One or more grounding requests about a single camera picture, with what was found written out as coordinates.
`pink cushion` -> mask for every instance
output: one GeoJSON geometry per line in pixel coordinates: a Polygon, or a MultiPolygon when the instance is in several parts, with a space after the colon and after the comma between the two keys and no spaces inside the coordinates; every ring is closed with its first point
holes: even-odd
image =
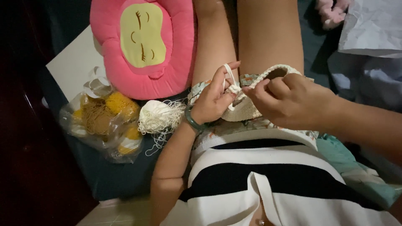
{"type": "Polygon", "coordinates": [[[90,24],[102,45],[107,77],[124,95],[138,100],[158,99],[190,86],[195,56],[191,0],[92,0],[90,24]],[[160,64],[137,68],[121,49],[120,18],[127,7],[142,3],[152,3],[162,10],[161,38],[166,55],[160,64]]]}

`crumpled paper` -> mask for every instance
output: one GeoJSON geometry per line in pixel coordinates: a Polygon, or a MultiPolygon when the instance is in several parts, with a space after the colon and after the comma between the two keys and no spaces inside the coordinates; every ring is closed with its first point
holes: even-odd
{"type": "Polygon", "coordinates": [[[345,17],[341,53],[402,58],[402,1],[354,0],[345,17]]]}

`leg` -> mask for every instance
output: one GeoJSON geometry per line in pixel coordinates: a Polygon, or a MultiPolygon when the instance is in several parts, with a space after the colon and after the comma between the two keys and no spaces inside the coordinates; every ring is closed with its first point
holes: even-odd
{"type": "Polygon", "coordinates": [[[297,0],[238,0],[242,74],[287,64],[304,74],[297,0]]]}
{"type": "Polygon", "coordinates": [[[236,53],[222,0],[194,0],[198,18],[198,46],[193,85],[212,79],[218,67],[236,61],[236,53]]]}

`person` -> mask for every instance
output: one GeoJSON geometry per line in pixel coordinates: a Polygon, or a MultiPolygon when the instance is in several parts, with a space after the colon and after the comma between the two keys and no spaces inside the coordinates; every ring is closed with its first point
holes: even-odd
{"type": "Polygon", "coordinates": [[[382,150],[402,165],[402,115],[348,102],[288,74],[243,88],[263,117],[218,120],[235,99],[224,90],[238,82],[238,68],[252,75],[287,64],[303,72],[297,1],[238,0],[241,62],[223,2],[194,0],[194,6],[198,47],[192,109],[156,163],[151,225],[401,225],[402,199],[391,208],[392,216],[347,187],[316,151],[314,131],[382,150]],[[227,62],[236,81],[225,78],[221,65],[227,62]],[[209,122],[214,123],[198,130],[209,122]],[[189,160],[192,169],[183,178],[189,160]]]}

